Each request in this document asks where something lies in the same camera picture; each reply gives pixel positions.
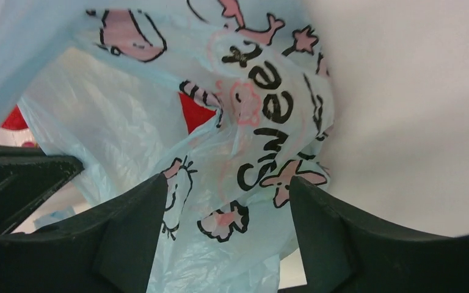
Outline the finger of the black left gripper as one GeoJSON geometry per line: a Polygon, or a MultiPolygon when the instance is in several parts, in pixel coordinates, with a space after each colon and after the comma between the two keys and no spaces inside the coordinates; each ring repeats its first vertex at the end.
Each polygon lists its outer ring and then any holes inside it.
{"type": "Polygon", "coordinates": [[[0,235],[13,232],[83,169],[74,156],[0,146],[0,235]]]}

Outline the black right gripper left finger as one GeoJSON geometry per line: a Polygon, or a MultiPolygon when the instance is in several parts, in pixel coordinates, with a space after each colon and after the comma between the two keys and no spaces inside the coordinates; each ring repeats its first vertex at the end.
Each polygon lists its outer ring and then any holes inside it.
{"type": "Polygon", "coordinates": [[[156,175],[31,234],[0,236],[0,292],[145,292],[166,196],[156,175]]]}

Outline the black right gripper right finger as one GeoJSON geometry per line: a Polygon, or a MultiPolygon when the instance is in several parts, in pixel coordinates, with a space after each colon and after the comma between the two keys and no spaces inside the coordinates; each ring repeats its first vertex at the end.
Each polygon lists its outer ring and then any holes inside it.
{"type": "Polygon", "coordinates": [[[290,292],[469,292],[469,235],[391,223],[298,176],[289,199],[307,281],[290,292]]]}

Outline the red yellow fake apple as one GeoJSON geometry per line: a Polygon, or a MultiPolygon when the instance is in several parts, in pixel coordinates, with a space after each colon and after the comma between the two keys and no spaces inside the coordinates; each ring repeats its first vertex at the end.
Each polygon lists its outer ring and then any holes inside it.
{"type": "Polygon", "coordinates": [[[199,106],[185,93],[180,92],[179,97],[189,134],[215,116],[215,112],[213,110],[199,106]]]}

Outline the light blue plastic bag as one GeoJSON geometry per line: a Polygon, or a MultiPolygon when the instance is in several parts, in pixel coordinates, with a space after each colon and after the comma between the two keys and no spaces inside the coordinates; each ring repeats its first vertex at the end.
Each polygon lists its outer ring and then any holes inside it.
{"type": "Polygon", "coordinates": [[[148,292],[277,292],[291,178],[330,181],[321,55],[302,1],[0,1],[0,118],[80,158],[91,204],[166,176],[148,292]],[[180,92],[215,112],[191,134],[180,92]]]}

